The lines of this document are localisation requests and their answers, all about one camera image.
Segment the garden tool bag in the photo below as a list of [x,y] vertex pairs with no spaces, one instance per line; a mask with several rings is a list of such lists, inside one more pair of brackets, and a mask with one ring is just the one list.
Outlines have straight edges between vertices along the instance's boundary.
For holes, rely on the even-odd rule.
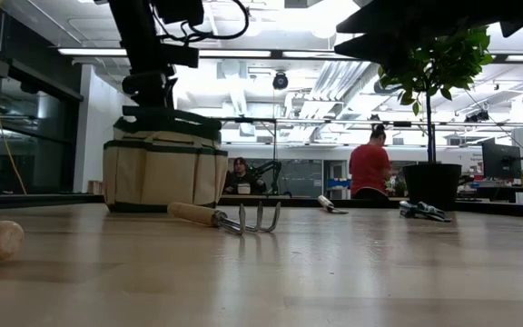
[[104,199],[113,212],[166,212],[169,203],[215,207],[227,174],[221,122],[182,111],[114,124],[104,144]]

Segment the wooden table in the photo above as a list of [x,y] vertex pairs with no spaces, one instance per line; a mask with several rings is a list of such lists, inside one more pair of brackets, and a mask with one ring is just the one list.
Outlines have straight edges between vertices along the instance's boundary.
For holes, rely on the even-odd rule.
[[237,237],[101,204],[0,211],[26,235],[0,326],[523,326],[523,219],[455,215],[282,208]]

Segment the seated person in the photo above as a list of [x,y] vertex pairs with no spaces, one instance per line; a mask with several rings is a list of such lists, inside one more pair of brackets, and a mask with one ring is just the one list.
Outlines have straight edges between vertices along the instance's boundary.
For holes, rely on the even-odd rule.
[[389,156],[383,145],[387,139],[385,127],[377,125],[370,134],[367,144],[352,151],[350,191],[353,199],[387,201],[385,181],[390,178]]
[[247,172],[247,163],[243,158],[236,158],[233,161],[233,172],[227,173],[224,194],[238,194],[238,185],[247,183],[250,185],[250,194],[262,194],[266,191],[265,182],[262,179],[255,179]]

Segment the computer monitor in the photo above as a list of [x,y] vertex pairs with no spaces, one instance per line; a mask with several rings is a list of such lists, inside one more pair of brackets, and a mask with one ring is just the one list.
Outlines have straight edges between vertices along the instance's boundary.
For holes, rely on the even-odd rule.
[[522,177],[522,159],[517,146],[483,143],[481,152],[484,178],[519,179]]

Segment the plant stem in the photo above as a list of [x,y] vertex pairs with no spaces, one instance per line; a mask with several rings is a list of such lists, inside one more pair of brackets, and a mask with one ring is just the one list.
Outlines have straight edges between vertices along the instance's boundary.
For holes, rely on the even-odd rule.
[[435,142],[433,142],[433,130],[431,127],[431,95],[429,91],[425,92],[425,100],[427,102],[427,137],[429,142],[427,144],[427,160],[430,164],[435,163]]

